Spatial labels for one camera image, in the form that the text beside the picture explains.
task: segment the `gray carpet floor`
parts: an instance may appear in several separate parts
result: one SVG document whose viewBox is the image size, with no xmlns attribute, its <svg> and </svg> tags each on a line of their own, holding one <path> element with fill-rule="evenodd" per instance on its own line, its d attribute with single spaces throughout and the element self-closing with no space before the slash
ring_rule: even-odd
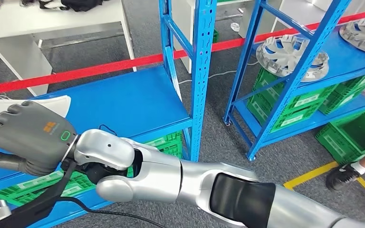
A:
<svg viewBox="0 0 365 228">
<path fill-rule="evenodd" d="M 132 33 L 135 56 L 141 57 L 161 52 L 158 8 L 156 1 L 124 1 L 129 26 Z M 220 40 L 237 38 L 238 35 L 230 29 L 233 20 L 219 21 L 216 29 Z M 110 38 L 59 47 L 44 53 L 52 64 L 55 72 L 77 69 L 96 64 L 102 64 L 121 59 L 127 59 L 128 54 L 123 37 Z M 210 75 L 235 70 L 240 56 L 240 48 L 233 48 L 212 54 Z M 175 61 L 179 81 L 190 79 L 180 60 Z M 248 93 L 254 83 L 259 66 L 250 66 L 241 89 L 242 94 Z M 50 91 L 74 86 L 101 78 L 129 72 L 125 70 L 88 79 L 80 79 L 49 86 Z M 245 142 L 234 126 L 227 127 L 221 117 L 224 114 L 230 93 L 234 74 L 216 76 L 209 80 L 203 134 L 201 142 L 200 161 L 227 162 L 254 170 L 261 181 L 271 181 L 283 184 L 301 174 L 321 165 L 331 162 L 330 154 L 314 138 L 318 129 L 290 137 L 286 140 L 262 148 L 257 159 L 250 162 L 245 153 L 248 150 Z M 11 71 L 0 61 L 0 82 L 16 79 Z M 180 86 L 183 102 L 190 107 L 191 83 Z M 8 93 L 15 98 L 30 97 L 27 90 Z M 340 192 L 330 192 L 325 188 L 324 175 L 307 181 L 295 190 L 351 218 L 365 221 L 365 189 L 358 183 L 352 183 L 349 188 Z M 140 215 L 169 228 L 221 228 L 223 225 L 212 220 L 208 215 L 195 207 L 182 203 L 162 204 L 153 202 L 115 203 L 106 210 L 120 211 Z M 109 215 L 86 214 L 72 221 L 60 224 L 57 228 L 147 228 L 147 223 L 132 218 Z"/>
</svg>

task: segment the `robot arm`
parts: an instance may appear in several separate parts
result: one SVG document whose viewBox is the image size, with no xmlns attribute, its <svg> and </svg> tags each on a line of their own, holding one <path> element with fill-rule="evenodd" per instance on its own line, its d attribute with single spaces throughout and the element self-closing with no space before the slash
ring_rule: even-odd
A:
<svg viewBox="0 0 365 228">
<path fill-rule="evenodd" d="M 26 227 L 48 216 L 73 170 L 85 173 L 108 201 L 182 201 L 232 228 L 365 228 L 298 193 L 261 183 L 245 168 L 180 160 L 98 129 L 77 135 L 64 118 L 34 102 L 0 113 L 0 147 L 12 153 L 0 153 L 1 168 L 45 175 L 62 163 L 66 171 L 60 182 L 11 215 L 1 205 L 0 228 L 14 227 L 15 220 Z M 133 178 L 126 177 L 130 166 Z M 35 211 L 44 213 L 30 216 Z"/>
</svg>

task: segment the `red rope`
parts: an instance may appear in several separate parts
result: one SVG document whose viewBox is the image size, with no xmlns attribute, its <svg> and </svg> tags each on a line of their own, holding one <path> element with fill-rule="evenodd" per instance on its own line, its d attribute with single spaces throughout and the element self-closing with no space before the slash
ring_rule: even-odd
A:
<svg viewBox="0 0 365 228">
<path fill-rule="evenodd" d="M 351 16 L 342 17 L 339 20 L 339 24 L 346 23 L 346 22 L 353 21 L 353 20 L 358 20 L 361 18 L 365 18 L 365 12 L 351 15 Z M 318 25 L 319 25 L 319 23 L 314 23 L 314 24 L 307 25 L 306 27 L 311 30 L 315 30 L 315 29 L 317 29 Z M 296 33 L 298 33 L 298 31 L 295 30 L 294 28 L 285 29 L 285 30 L 281 30 L 281 31 L 277 31 L 277 32 L 265 33 L 265 34 L 256 36 L 255 42 L 263 41 L 269 37 L 277 37 L 277 36 L 282 36 L 285 34 L 296 34 Z M 243 38 L 214 43 L 212 45 L 212 52 L 239 47 L 239 46 L 243 45 L 243 43 L 244 43 Z M 174 55 L 174 59 L 179 59 L 179 58 L 187 56 L 187 54 L 185 53 L 184 50 L 174 51 L 173 55 Z M 81 68 L 81 69 L 70 70 L 70 71 L 61 72 L 61 73 L 57 73 L 57 74 L 53 74 L 53 75 L 35 77 L 35 78 L 25 79 L 25 80 L 21 80 L 21 81 L 5 82 L 5 83 L 0 83 L 0 92 L 8 92 L 8 91 L 24 89 L 24 88 L 32 87 L 32 86 L 64 82 L 64 81 L 69 81 L 69 80 L 74 80 L 74 79 L 79 79 L 79 78 L 90 77 L 90 76 L 105 74 L 105 73 L 109 73 L 109 72 L 129 69 L 129 68 L 132 68 L 135 66 L 138 67 L 138 66 L 145 66 L 145 65 L 153 64 L 153 63 L 160 63 L 162 61 L 163 61 L 163 55 L 156 54 L 156 55 L 150 55 L 150 56 L 145 56 L 145 57 L 138 57 L 138 58 L 132 59 L 132 60 L 127 59 L 127 60 L 121 60 L 121 61 L 112 62 L 112 63 L 101 64 L 101 65 L 97 65 L 97 66 L 89 66 L 89 67 L 85 67 L 85 68 Z"/>
</svg>

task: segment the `black sneaker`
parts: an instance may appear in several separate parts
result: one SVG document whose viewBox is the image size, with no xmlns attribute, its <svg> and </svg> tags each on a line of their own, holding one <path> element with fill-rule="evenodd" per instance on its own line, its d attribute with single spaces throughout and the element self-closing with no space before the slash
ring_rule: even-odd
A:
<svg viewBox="0 0 365 228">
<path fill-rule="evenodd" d="M 342 167 L 333 168 L 325 182 L 325 185 L 329 190 L 340 190 L 348 183 L 354 182 L 360 173 L 353 169 L 350 165 L 344 165 Z"/>
</svg>

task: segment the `shelf upright post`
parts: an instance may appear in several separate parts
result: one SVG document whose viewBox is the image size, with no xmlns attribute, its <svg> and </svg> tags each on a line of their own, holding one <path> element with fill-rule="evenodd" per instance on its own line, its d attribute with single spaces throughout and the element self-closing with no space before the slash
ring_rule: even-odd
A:
<svg viewBox="0 0 365 228">
<path fill-rule="evenodd" d="M 208 85 L 211 47 L 215 26 L 217 0 L 196 0 L 193 44 L 191 45 L 173 22 L 170 0 L 159 0 L 160 33 L 162 39 L 164 67 L 170 76 L 177 94 L 180 89 L 173 60 L 173 35 L 182 43 L 192 60 L 191 118 L 192 126 L 184 130 L 188 154 L 185 159 L 198 161 L 201 145 L 203 114 L 205 111 L 206 88 Z"/>
<path fill-rule="evenodd" d="M 191 141 L 189 159 L 198 161 L 201 145 L 205 97 L 208 87 L 209 65 L 213 30 L 215 28 L 217 0 L 196 0 L 193 34 L 192 85 L 191 85 Z"/>
</svg>

